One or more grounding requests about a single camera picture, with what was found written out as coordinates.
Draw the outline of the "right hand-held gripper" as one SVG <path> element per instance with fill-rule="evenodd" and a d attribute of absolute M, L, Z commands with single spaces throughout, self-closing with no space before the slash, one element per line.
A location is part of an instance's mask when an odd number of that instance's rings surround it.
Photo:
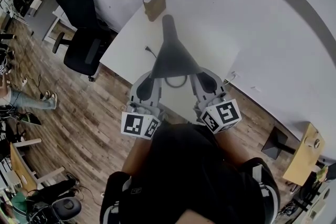
<path fill-rule="evenodd" d="M 209 69 L 201 67 L 201 71 L 190 75 L 193 94 L 197 98 L 194 106 L 196 123 L 216 134 L 233 127 L 242 117 L 237 101 L 229 98 L 222 79 Z"/>

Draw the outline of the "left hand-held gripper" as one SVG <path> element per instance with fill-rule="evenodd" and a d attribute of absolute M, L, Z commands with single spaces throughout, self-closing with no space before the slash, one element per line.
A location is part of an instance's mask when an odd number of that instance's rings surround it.
<path fill-rule="evenodd" d="M 153 139 L 159 126 L 165 119 L 165 111 L 158 107 L 162 92 L 162 79 L 150 77 L 151 72 L 143 74 L 131 87 L 130 100 L 125 112 L 122 112 L 121 133 L 127 136 Z M 143 104 L 154 94 L 153 106 Z"/>

